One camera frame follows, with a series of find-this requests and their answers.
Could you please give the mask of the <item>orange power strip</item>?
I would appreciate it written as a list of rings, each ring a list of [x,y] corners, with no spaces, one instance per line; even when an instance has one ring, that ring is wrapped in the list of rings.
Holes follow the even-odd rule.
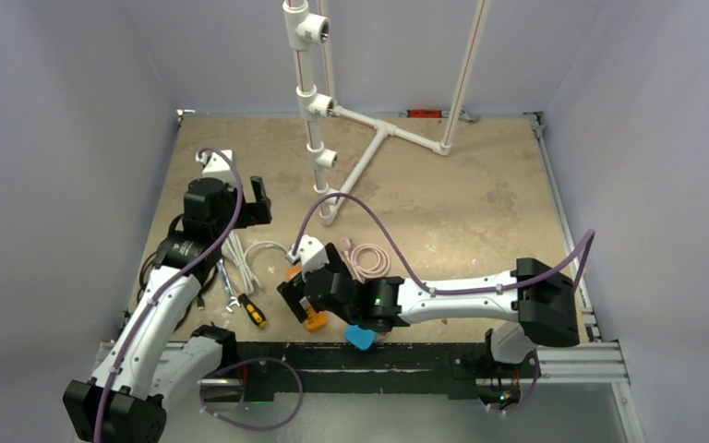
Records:
[[[301,267],[299,265],[291,267],[286,272],[286,280],[291,281],[294,277],[300,274],[300,271]],[[316,333],[323,330],[327,326],[328,320],[324,312],[318,312],[310,305],[305,305],[305,310],[307,318],[304,321],[304,326],[309,332]]]

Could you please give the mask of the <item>blue plug adapter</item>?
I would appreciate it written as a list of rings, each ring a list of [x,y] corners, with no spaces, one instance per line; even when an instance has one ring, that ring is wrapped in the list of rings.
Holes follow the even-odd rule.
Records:
[[[370,349],[378,338],[378,334],[370,329],[362,329],[355,325],[350,325],[344,332],[344,338],[360,351]]]

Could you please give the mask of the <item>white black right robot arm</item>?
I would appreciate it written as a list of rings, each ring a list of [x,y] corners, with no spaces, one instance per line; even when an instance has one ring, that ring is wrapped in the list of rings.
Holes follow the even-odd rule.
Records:
[[[579,345],[577,283],[559,268],[532,258],[481,278],[415,281],[383,276],[358,280],[337,248],[316,239],[290,256],[295,271],[277,287],[298,322],[311,311],[350,326],[390,333],[432,320],[501,321],[481,354],[485,370],[502,376],[538,346]]]

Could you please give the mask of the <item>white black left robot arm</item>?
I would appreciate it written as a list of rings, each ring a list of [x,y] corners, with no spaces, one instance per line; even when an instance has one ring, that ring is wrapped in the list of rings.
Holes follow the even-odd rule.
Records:
[[[200,178],[184,195],[150,265],[149,280],[114,348],[86,381],[72,380],[63,404],[87,442],[156,442],[170,409],[169,381],[154,379],[164,349],[202,291],[221,244],[234,229],[269,224],[271,202],[260,176],[247,202],[234,180]]]

